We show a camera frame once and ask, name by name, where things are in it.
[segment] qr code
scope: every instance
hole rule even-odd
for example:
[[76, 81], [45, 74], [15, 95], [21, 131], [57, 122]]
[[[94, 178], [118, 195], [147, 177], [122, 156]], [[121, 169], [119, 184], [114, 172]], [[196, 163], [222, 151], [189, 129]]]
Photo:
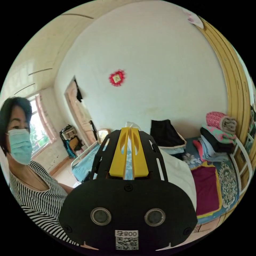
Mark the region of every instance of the qr code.
[[115, 248], [117, 250], [138, 250], [139, 238], [138, 237], [116, 237]]

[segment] door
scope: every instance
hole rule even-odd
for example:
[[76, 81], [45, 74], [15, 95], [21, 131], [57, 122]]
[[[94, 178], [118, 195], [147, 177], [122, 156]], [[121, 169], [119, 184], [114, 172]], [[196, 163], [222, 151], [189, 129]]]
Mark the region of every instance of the door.
[[77, 84], [75, 81], [70, 83], [65, 95], [77, 127], [80, 132], [85, 135], [87, 143], [92, 145], [96, 139], [91, 129], [91, 125], [89, 124], [91, 116], [84, 104], [77, 99]]

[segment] label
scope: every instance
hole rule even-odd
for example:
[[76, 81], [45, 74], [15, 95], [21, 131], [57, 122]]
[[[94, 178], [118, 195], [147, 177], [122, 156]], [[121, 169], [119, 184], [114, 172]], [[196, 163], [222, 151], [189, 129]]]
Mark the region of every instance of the label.
[[115, 230], [116, 250], [138, 250], [139, 231], [138, 230]]

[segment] black and white striped top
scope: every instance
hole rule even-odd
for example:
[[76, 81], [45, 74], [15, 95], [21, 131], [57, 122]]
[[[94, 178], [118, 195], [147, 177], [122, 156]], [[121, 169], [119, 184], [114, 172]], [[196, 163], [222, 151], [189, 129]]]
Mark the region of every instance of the black and white striped top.
[[29, 189], [10, 173], [10, 190], [13, 196], [29, 218], [41, 229], [63, 241], [79, 246], [68, 238], [58, 221], [62, 204], [67, 196], [66, 191], [39, 163], [31, 161], [29, 167], [48, 184], [50, 189], [46, 191]]

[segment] yellow wooden frame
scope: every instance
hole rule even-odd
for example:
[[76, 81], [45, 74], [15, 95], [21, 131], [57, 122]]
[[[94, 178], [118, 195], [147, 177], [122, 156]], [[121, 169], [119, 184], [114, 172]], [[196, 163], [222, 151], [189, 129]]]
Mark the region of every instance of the yellow wooden frame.
[[[212, 46], [223, 70], [228, 97], [227, 114], [236, 119], [236, 135], [242, 144], [245, 144], [250, 122], [250, 95], [245, 72], [230, 42], [215, 27], [201, 17], [200, 19], [203, 22], [204, 28], [197, 28]], [[256, 167], [256, 139], [252, 145], [249, 157], [254, 169]], [[245, 163], [241, 157], [240, 150], [237, 151], [235, 159], [239, 170], [241, 170]], [[248, 178], [249, 171], [246, 169], [241, 177], [242, 189], [245, 187]]]

